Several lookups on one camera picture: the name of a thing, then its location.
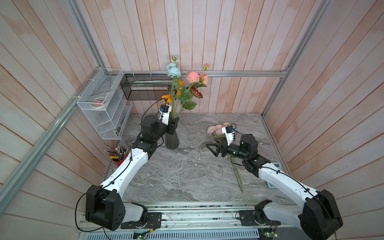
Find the pink peony stem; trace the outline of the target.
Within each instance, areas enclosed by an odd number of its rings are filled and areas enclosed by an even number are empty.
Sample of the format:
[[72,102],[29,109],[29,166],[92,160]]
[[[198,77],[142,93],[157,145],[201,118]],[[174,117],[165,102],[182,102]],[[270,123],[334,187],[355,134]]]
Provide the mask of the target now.
[[229,123],[210,126],[207,129],[207,134],[213,137],[215,142],[225,143],[227,140],[226,140],[225,134],[223,133],[222,128],[226,128],[228,126],[230,126]]
[[235,177],[236,177],[236,179],[237,179],[237,182],[238,182],[240,191],[241,191],[242,193],[244,193],[243,182],[242,182],[242,179],[241,179],[239,170],[238,170],[238,165],[239,165],[239,164],[235,163],[235,162],[232,160],[232,158],[230,158],[230,161],[231,161],[231,164],[232,164],[232,166],[233,166],[233,170],[234,170]]

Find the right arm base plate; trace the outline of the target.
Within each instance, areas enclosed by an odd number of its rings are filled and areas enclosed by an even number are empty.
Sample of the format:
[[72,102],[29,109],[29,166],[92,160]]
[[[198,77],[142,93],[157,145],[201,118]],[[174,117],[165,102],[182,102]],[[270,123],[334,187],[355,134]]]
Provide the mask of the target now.
[[235,214],[236,220],[241,221],[243,227],[249,226],[280,226],[281,222],[271,221],[259,210],[239,211]]

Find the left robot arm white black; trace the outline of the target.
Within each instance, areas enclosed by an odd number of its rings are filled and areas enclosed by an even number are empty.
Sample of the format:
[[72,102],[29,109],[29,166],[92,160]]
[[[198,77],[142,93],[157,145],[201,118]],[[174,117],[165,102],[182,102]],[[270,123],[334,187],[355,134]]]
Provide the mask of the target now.
[[169,114],[148,115],[141,122],[141,132],[123,163],[99,186],[92,185],[86,192],[85,219],[111,231],[121,224],[147,224],[147,207],[140,204],[125,206],[122,197],[130,182],[158,148],[158,140],[165,134],[174,134],[179,118]]

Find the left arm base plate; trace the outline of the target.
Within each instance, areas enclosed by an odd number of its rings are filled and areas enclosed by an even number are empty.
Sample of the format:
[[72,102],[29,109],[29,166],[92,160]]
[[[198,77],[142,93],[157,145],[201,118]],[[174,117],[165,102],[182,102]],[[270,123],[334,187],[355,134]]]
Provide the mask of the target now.
[[132,203],[126,206],[121,229],[156,230],[161,227],[162,213],[149,212],[148,207]]

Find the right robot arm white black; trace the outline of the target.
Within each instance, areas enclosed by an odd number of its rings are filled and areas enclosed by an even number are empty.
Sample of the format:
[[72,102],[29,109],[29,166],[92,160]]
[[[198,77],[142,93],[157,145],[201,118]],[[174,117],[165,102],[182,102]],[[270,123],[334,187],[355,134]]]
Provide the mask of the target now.
[[288,206],[263,200],[253,211],[239,212],[243,226],[268,226],[280,222],[302,230],[312,240],[327,240],[344,225],[332,193],[308,187],[278,169],[258,153],[259,143],[252,134],[243,135],[238,145],[234,143],[234,133],[226,134],[226,139],[226,144],[215,142],[206,147],[216,157],[242,160],[249,173],[272,184],[295,203]]

